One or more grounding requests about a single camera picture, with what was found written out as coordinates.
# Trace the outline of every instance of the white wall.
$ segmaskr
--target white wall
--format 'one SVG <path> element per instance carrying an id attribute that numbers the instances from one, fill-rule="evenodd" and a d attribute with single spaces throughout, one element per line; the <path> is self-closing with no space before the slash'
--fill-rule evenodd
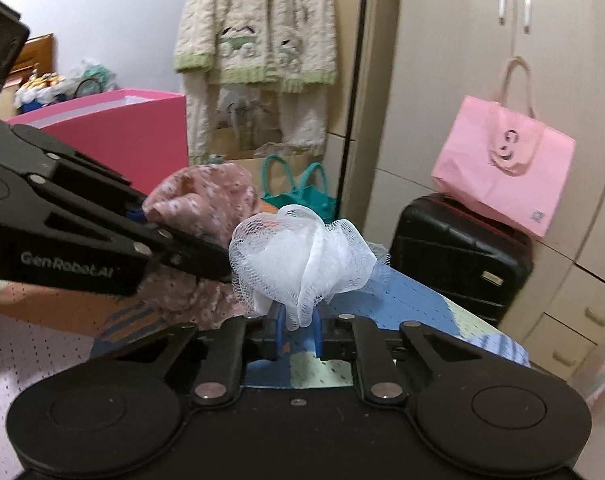
<path id="1" fill-rule="evenodd" d="M 124 88 L 178 91 L 172 53 L 185 0 L 1 0 L 32 36 L 55 35 L 65 73 L 87 56 L 118 74 Z"/>

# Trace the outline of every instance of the teal bag handle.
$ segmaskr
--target teal bag handle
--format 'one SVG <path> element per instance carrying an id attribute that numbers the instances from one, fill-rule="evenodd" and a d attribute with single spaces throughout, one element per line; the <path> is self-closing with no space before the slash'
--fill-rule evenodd
<path id="1" fill-rule="evenodd" d="M 269 167 L 271 166 L 272 160 L 275 162 L 280 162 L 284 166 L 284 172 L 287 176 L 287 180 L 289 181 L 289 184 L 291 184 L 291 186 L 292 186 L 291 192 L 294 192 L 296 189 L 296 185 L 294 182 L 294 175 L 292 175 L 292 169 L 289 167 L 289 164 L 287 163 L 287 161 L 284 160 L 284 158 L 279 157 L 278 155 L 269 155 L 265 159 L 265 162 L 263 162 L 263 167 L 262 167 L 262 171 L 261 171 L 262 187 L 263 187 L 263 192 L 265 193 L 264 198 L 273 197 L 273 195 L 270 193 L 270 191 L 267 187 L 267 181 L 268 181 L 267 172 L 269 170 Z"/>
<path id="2" fill-rule="evenodd" d="M 325 173 L 325 168 L 323 166 L 322 163 L 320 162 L 314 162 L 313 164 L 310 164 L 309 166 L 307 166 L 307 169 L 305 170 L 305 172 L 300 176 L 300 183 L 298 183 L 298 189 L 296 190 L 298 198 L 302 201 L 302 193 L 303 193 L 303 189 L 305 189 L 307 187 L 307 181 L 309 180 L 309 177 L 311 176 L 311 173 L 313 173 L 315 170 L 318 170 L 321 172 L 321 180 L 323 181 L 323 189 L 321 190 L 323 192 L 323 195 L 325 196 L 325 203 L 323 204 L 322 207 L 327 207 L 327 205 L 329 205 L 329 187 L 327 186 L 327 174 Z"/>

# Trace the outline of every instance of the pink shopping bag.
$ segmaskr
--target pink shopping bag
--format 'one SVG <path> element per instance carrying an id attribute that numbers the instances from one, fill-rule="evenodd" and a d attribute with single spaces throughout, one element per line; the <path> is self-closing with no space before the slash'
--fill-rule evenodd
<path id="1" fill-rule="evenodd" d="M 527 72 L 529 116 L 503 106 L 512 70 Z M 476 213 L 542 238 L 567 180 L 575 141 L 536 120 L 531 70 L 509 60 L 493 102 L 467 96 L 432 177 Z"/>
<path id="2" fill-rule="evenodd" d="M 188 165 L 185 96 L 116 90 L 18 115 L 30 124 L 118 171 L 145 194 Z"/>

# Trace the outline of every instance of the pink floral fabric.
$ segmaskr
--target pink floral fabric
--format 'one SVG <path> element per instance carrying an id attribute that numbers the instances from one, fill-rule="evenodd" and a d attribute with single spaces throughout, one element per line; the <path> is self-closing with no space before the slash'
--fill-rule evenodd
<path id="1" fill-rule="evenodd" d="M 243 220 L 259 213 L 260 200 L 251 174 L 233 164 L 190 166 L 165 179 L 147 197 L 142 210 L 150 222 L 165 224 L 224 248 Z M 162 266 L 138 291 L 169 322 L 190 321 L 202 330 L 247 313 L 230 283 L 199 279 Z"/>

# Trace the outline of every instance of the white mesh bath sponge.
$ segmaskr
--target white mesh bath sponge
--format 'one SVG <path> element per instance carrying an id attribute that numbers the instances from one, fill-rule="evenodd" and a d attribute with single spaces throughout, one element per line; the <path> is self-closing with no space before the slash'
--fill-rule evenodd
<path id="1" fill-rule="evenodd" d="M 241 222 L 229 247 L 236 298 L 265 314 L 269 300 L 287 310 L 287 328 L 309 326 L 313 307 L 365 285 L 376 256 L 348 220 L 325 225 L 291 205 Z"/>

